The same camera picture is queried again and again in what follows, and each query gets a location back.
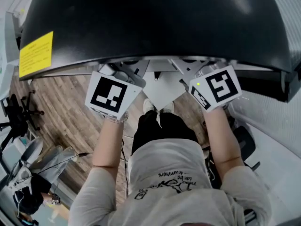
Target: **black curved panel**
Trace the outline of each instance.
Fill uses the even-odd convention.
[[[50,31],[52,65],[42,72],[145,56],[224,57],[291,71],[274,0],[32,0],[21,48]]]

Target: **forearm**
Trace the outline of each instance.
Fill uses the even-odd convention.
[[[46,193],[41,193],[42,197],[45,201],[49,201],[52,199],[52,195],[46,194]]]
[[[222,108],[217,108],[209,113],[204,112],[204,118],[213,160],[221,178],[223,178],[224,174],[232,167],[244,165],[240,147]]]
[[[93,166],[118,169],[123,128],[124,123],[113,123],[105,119],[93,153]]]

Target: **black shorts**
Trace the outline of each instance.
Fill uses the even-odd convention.
[[[17,198],[15,198],[15,195],[13,196],[15,205],[19,208],[19,211],[29,215],[38,211],[43,203],[44,199],[41,193],[47,194],[51,188],[51,183],[40,175],[33,173],[32,176],[32,194],[29,191],[29,187],[25,187],[22,191],[16,192]]]
[[[158,139],[180,138],[198,143],[193,130],[186,126],[181,117],[172,113],[161,113],[160,124],[157,122],[157,112],[148,111],[139,118],[138,129],[134,135],[132,154],[144,144]]]

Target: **bracelet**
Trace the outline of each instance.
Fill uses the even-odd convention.
[[[128,112],[126,111],[119,120],[117,120],[115,118],[112,118],[110,116],[107,116],[107,118],[109,119],[109,121],[111,121],[113,123],[121,124],[121,123],[124,123],[125,121],[127,121],[127,119],[128,119]]]

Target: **white t-shirt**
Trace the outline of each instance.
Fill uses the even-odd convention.
[[[243,226],[246,209],[254,210],[260,225],[269,222],[267,192],[252,170],[232,168],[221,189],[212,189],[203,151],[194,141],[151,141],[135,151],[128,167],[130,194],[118,209],[113,177],[92,169],[71,207],[69,225]]]

